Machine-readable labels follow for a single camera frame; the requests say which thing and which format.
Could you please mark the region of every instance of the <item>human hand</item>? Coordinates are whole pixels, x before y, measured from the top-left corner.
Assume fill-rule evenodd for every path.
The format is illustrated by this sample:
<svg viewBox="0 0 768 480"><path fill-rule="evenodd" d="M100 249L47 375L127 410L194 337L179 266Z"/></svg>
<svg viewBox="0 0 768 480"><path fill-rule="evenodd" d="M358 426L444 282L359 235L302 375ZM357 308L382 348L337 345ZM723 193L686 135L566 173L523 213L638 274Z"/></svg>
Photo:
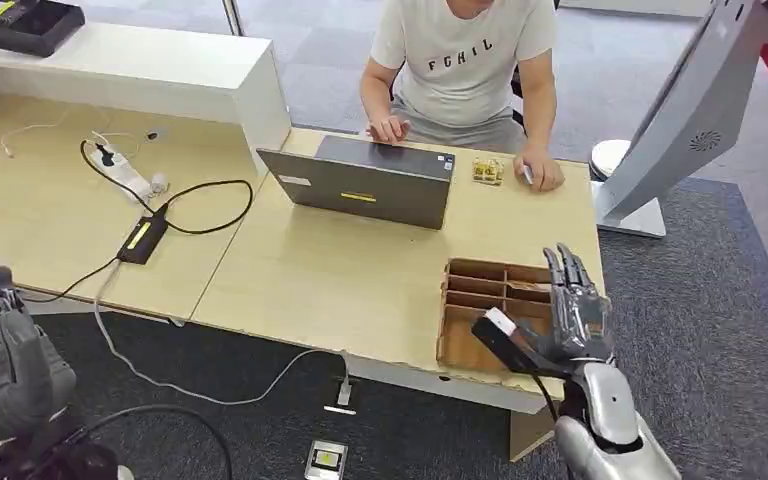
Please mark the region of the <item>human hand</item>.
<svg viewBox="0 0 768 480"><path fill-rule="evenodd" d="M525 167L531 167L532 184L535 192L548 192L564 183L564 172L551 156L545 145L526 142L522 152L514 158L514 172L523 176Z"/></svg>
<svg viewBox="0 0 768 480"><path fill-rule="evenodd" d="M408 136L410 122L399 120L390 115L381 120L370 120L366 126L366 134L379 143L399 143Z"/></svg>

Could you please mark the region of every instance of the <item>speaker grille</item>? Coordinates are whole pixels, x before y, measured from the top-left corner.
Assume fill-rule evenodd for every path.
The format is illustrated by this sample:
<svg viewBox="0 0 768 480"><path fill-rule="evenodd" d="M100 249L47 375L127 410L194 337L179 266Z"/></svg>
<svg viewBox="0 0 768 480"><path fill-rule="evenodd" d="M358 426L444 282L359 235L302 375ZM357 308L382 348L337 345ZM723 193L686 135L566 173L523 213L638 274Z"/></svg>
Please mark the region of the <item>speaker grille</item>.
<svg viewBox="0 0 768 480"><path fill-rule="evenodd" d="M722 139L723 136L720 135L720 132L715 130L697 133L696 136L690 140L690 149L694 152L707 152L717 148Z"/></svg>

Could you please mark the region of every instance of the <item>black cable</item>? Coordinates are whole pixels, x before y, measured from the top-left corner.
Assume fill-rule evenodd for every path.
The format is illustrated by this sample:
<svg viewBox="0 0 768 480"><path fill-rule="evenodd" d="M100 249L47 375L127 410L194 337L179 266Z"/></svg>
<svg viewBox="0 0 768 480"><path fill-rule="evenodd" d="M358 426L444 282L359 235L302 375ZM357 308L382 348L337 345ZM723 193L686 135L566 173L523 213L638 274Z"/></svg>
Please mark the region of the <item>black cable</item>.
<svg viewBox="0 0 768 480"><path fill-rule="evenodd" d="M108 260L108 261L107 261L107 263L105 263L104 265L102 265L102 266L100 266L100 267L96 268L96 269L95 269L95 270L93 270L92 272L90 272L90 273L88 273L88 274L84 275L83 277L81 277L81 278L79 278L79 279L75 280L75 283L73 283L72 285L69 285L69 287L68 287L68 288L66 288L66 290L63 290L63 292L61 292L61 293L58 293L58 294L57 294L57 295L55 295L54 297L51 297L51 298L47 298L47 299L45 299L45 300L34 300L34 299L31 299L31 298L23 298L23 299L22 299L22 301L24 301L24 302L30 302L30 303L50 303L50 302L53 302L53 301L55 301L55 300L57 300L57 299L63 298L63 297L65 297L66 295L68 295L68 294L69 294L69 292L71 292L71 291L72 291L72 289L74 289L75 287L77 287L78 285L80 285L82 282L84 282L86 279L88 279L88 278L92 277L93 275L98 275L98 274L99 274L99 273L100 273L102 270L104 270L105 268L109 267L109 266L110 266L110 264L112 264L114 261L116 261L116 257L113 257L113 258L111 258L111 259L110 259L110 260Z"/></svg>
<svg viewBox="0 0 768 480"><path fill-rule="evenodd" d="M254 190L252 190L252 186L251 186L251 184L248 181L239 179L239 180L220 180L220 181L216 181L216 182L206 182L206 183L201 183L201 184L198 184L198 185L194 185L192 187L189 187L189 188L187 188L187 189L185 189L183 191L180 191L180 192L176 193L175 195L172 195L172 197L170 197L169 200L166 201L166 203L161 205L160 208L158 208L157 210L154 210L135 191L133 191L127 185L123 185L123 184L117 182L116 180L114 180L113 178L111 178L110 176L108 176L107 174L102 172L98 167L96 167L92 163L92 161L87 157L87 153L85 151L85 147L86 147L86 145L88 143L90 143L90 142L88 142L86 140L83 140L81 142L81 147L80 147L81 157L83 157L84 162L87 165L89 165L89 167L92 168L95 173L101 175L101 177L104 178L105 180L107 180L108 182L110 182L110 183L116 185L117 187L124 189L126 192L130 193L138 202L140 202L140 205L142 205L143 208L145 208L146 210L151 212L152 215L157 215L158 212L161 213L163 221L166 222L166 225L168 225L170 228L172 228L174 230L177 230L177 231L179 231L181 233L186 233L186 234L190 234L190 235L204 235L204 234L207 234L207 233L213 233L213 232L218 232L219 230L224 230L224 229L230 227L231 225L233 225L233 224L239 222L240 220L242 220L243 217L245 217L246 214L249 213L249 210L251 209L252 202L254 201ZM215 186L220 186L220 185L231 185L231 184L243 184L243 185L245 185L246 188L248 188L248 190L249 190L249 201L246 204L246 207L243 209L242 213L237 215L230 222L223 223L222 225L219 225L219 226L216 226L216 227L206 228L204 230L190 230L190 229L179 227L178 225L175 225L174 223L172 223L172 222L170 222L169 220L166 219L166 210L169 208L169 205L174 200L177 200L178 198L180 198L180 197L182 197L182 196L184 196L184 195L186 195L186 194L188 194L190 192L193 192L195 190L199 190L199 189L202 189L202 188L215 187Z"/></svg>
<svg viewBox="0 0 768 480"><path fill-rule="evenodd" d="M537 375L532 375L531 378L534 379L534 383L537 384L537 387L540 389L540 393L543 394L543 398L546 399L546 406L549 408L549 415L552 416L552 421L555 423L558 423L558 411L555 409L555 402L552 401L552 397L549 396L549 391L546 390L546 386L543 385L543 380L540 380L540 377ZM569 465L567 467L567 478L569 480L575 480L575 477L572 474L572 469L569 468Z"/></svg>
<svg viewBox="0 0 768 480"><path fill-rule="evenodd" d="M112 415L108 415L102 418L101 420L95 422L90 426L85 425L79 428L74 433L69 435L65 440L62 440L60 443L52 447L51 450L55 452L66 452L69 450L70 447L76 445L81 440L87 438L91 433L93 433L94 431L106 425L109 425L119 419L131 416L131 415L138 415L138 414L145 414L145 413L177 413L185 417L191 417L198 420L199 423L201 423L202 425L207 427L208 430L210 430L210 433L213 435L213 438L216 439L216 442L219 444L219 447L222 449L222 453L225 457L225 478L226 480L233 480L234 470L233 470L233 464L231 463L231 449L228 447L228 441L225 439L225 437L222 436L221 433L219 433L219 430L217 430L216 427L214 427L210 422L207 421L206 418L201 416L198 412L194 410L190 410L188 408L179 407L177 405L160 405L160 404L143 405L140 407L133 407L133 408L127 408L125 410L121 410ZM54 463L59 457L59 455L60 455L59 453L53 454L44 462L42 462L39 466L34 468L34 470L28 476L28 479L32 480L36 478L36 476L39 473L41 473L46 468L48 468L52 463Z"/></svg>

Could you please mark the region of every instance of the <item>gray carpet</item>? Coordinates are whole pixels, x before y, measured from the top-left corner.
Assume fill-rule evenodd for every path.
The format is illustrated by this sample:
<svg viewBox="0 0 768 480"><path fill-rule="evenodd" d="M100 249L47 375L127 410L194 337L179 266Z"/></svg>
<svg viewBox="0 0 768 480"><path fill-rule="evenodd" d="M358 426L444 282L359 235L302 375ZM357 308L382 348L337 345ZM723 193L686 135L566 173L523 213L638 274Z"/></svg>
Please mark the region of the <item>gray carpet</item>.
<svg viewBox="0 0 768 480"><path fill-rule="evenodd" d="M621 368L685 478L768 479L768 259L735 185L685 181L664 204L670 235L601 234ZM197 326L106 315L120 350L153 375L226 399L262 391L298 350ZM90 415L187 405L232 443L238 479L301 478L310 442L350 447L345 478L560 479L554 442L509 464L505 411L365 381L356 417L324 412L339 358L306 357L265 401L223 408L153 388L107 353L86 315L40 318L79 375ZM99 439L137 478L220 478L191 423L129 419Z"/></svg>

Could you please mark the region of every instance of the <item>wooden desk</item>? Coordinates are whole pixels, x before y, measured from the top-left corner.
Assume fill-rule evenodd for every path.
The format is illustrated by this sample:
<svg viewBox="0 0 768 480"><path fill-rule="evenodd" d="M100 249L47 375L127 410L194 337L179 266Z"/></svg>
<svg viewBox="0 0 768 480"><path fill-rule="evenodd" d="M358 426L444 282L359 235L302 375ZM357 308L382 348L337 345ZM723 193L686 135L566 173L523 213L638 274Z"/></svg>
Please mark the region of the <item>wooden desk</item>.
<svg viewBox="0 0 768 480"><path fill-rule="evenodd" d="M323 135L293 129L283 148L313 155ZM533 194L509 167L500 187L472 181L473 159L497 154L414 146L457 156L443 230L294 206L269 176L193 321L340 352L361 377L538 413L512 415L516 460L550 437L545 402L528 377L437 364L443 268L451 257L543 266L542 248L564 242L601 286L588 167L564 162L566 184ZM560 382L547 387L562 398Z"/></svg>
<svg viewBox="0 0 768 480"><path fill-rule="evenodd" d="M149 130L160 137L142 146L132 165L146 178L164 172L171 191L209 180L243 178L259 186L258 175L238 124L215 123L86 105L0 95L0 138L5 132L55 123L8 139L9 158L0 145L0 265L9 265L20 284L59 292L116 255L142 208L93 173L78 145L90 131ZM133 140L110 137L123 152ZM152 201L154 206L163 197ZM242 185L207 189L170 209L185 228L207 228L234 218L245 206ZM169 230L145 266L123 265L104 303L128 311L189 319L237 226L192 236ZM73 295L91 299L104 275L90 279Z"/></svg>

